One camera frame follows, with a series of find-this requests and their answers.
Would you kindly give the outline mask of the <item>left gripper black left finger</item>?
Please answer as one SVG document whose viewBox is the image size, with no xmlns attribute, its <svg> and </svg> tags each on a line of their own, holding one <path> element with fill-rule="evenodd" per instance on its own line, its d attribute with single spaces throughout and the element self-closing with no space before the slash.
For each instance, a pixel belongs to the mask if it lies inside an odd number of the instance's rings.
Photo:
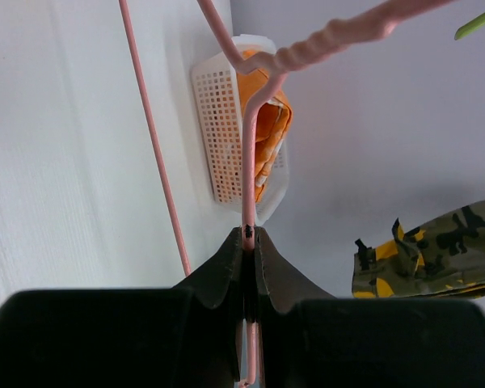
<svg viewBox="0 0 485 388">
<path fill-rule="evenodd" d="M 231 387 L 242 233 L 167 289 L 31 289 L 0 307 L 0 387 Z"/>
</svg>

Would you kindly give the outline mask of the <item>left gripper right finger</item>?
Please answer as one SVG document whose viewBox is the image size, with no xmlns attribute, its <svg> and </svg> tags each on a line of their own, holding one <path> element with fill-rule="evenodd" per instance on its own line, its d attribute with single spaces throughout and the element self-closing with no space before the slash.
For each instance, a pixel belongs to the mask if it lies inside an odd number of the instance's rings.
<svg viewBox="0 0 485 388">
<path fill-rule="evenodd" d="M 335 298 L 255 232 L 263 387 L 485 387 L 485 314 L 461 299 Z"/>
</svg>

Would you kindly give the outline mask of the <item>camouflage trousers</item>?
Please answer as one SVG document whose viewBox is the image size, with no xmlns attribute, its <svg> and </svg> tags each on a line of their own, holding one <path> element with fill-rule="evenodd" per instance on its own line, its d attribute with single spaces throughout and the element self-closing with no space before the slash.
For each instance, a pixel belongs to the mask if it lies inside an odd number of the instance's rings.
<svg viewBox="0 0 485 388">
<path fill-rule="evenodd" d="M 391 233 L 378 247 L 356 241 L 354 297 L 485 297 L 485 200 Z"/>
</svg>

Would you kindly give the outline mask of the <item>pink wire hanger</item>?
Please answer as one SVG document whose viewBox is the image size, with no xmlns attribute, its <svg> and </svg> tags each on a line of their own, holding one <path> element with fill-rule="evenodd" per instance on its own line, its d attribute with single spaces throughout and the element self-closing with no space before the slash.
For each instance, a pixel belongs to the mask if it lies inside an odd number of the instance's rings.
<svg viewBox="0 0 485 388">
<path fill-rule="evenodd" d="M 352 44 L 382 40 L 400 23 L 446 3 L 446 0 L 386 1 L 350 19 L 332 19 L 323 29 L 313 32 L 306 40 L 298 41 L 288 48 L 280 48 L 274 54 L 260 52 L 247 59 L 239 54 L 215 6 L 210 1 L 199 3 L 222 52 L 234 69 L 240 74 L 249 74 L 257 69 L 267 70 L 269 74 L 268 82 L 249 99 L 242 120 L 242 248 L 246 255 L 252 255 L 255 249 L 255 123 L 262 105 L 281 88 L 289 73 L 324 61 Z M 129 7 L 125 1 L 121 1 L 119 5 L 181 264 L 185 275 L 190 275 L 192 270 L 158 143 Z"/>
</svg>

